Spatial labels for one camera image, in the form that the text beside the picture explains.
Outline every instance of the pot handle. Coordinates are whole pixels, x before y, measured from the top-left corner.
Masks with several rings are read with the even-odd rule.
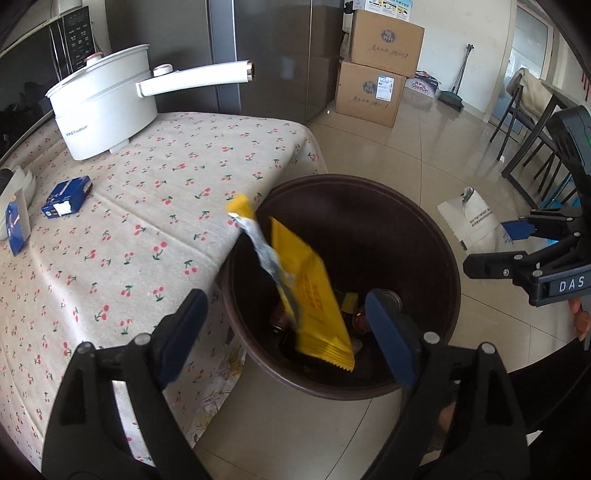
[[[208,85],[247,83],[253,79],[254,65],[251,61],[245,60],[161,74],[135,85],[138,89],[138,96],[148,97],[159,93]]]

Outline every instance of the table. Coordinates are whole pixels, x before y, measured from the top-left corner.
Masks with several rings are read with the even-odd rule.
[[[72,349],[123,345],[152,332],[192,288],[210,313],[165,396],[193,445],[240,376],[244,352],[215,279],[239,228],[226,202],[258,205],[278,182],[326,172],[310,131],[282,120],[167,113],[117,153],[76,162],[52,120],[3,167],[30,168],[31,237],[13,257],[0,245],[0,423],[40,468],[43,437]],[[80,212],[47,219],[53,187],[89,175]],[[123,385],[118,405],[134,456],[150,463]]]
[[[513,172],[513,170],[515,170],[519,162],[524,159],[528,150],[534,145],[534,142],[540,136],[541,131],[544,129],[546,123],[554,113],[554,110],[557,106],[559,106],[561,109],[567,109],[580,105],[580,102],[573,99],[568,93],[552,85],[551,83],[546,82],[545,80],[541,80],[541,83],[552,94],[552,97],[548,105],[546,106],[544,113],[540,117],[540,120],[538,120],[538,122],[536,123],[535,128],[527,136],[521,148],[513,156],[511,161],[506,165],[502,172],[503,178],[509,180],[509,182],[515,187],[519,194],[533,209],[538,208],[537,203],[534,201],[534,199],[532,199],[530,194],[527,193],[526,190],[519,184],[515,177],[511,175],[511,173]]]

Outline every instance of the refrigerator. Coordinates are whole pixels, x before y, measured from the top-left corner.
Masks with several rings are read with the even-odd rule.
[[[150,44],[151,67],[252,60],[255,81],[157,97],[158,110],[305,122],[335,95],[344,0],[105,0],[113,51]]]

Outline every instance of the white electric pot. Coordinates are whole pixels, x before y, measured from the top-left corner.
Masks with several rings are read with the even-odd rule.
[[[185,88],[252,81],[250,61],[236,61],[173,72],[170,64],[148,65],[148,45],[138,45],[102,57],[94,54],[86,66],[47,92],[57,126],[75,160],[105,150],[116,151],[146,127],[158,113],[154,95]]]

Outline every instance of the door frame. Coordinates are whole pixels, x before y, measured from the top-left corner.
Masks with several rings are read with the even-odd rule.
[[[496,102],[499,99],[499,94],[501,93],[501,89],[503,88],[503,80],[505,78],[507,65],[509,65],[509,60],[511,58],[511,49],[513,48],[513,39],[515,37],[515,24],[517,20],[518,7],[522,8],[523,10],[528,12],[530,15],[532,15],[548,27],[548,41],[546,42],[546,54],[544,57],[544,65],[542,66],[541,73],[542,79],[546,79],[548,71],[550,69],[550,60],[552,58],[552,46],[554,44],[554,27],[552,25],[549,25],[547,20],[541,18],[538,14],[527,8],[525,5],[520,4],[518,0],[511,0],[511,14],[509,16],[509,31],[507,33],[507,42],[505,44],[505,54],[503,55],[501,68],[496,78],[496,84],[492,92],[492,97],[489,101],[488,108],[486,109],[485,116],[482,119],[482,121],[485,123],[489,123],[491,121],[492,112],[495,110]]]

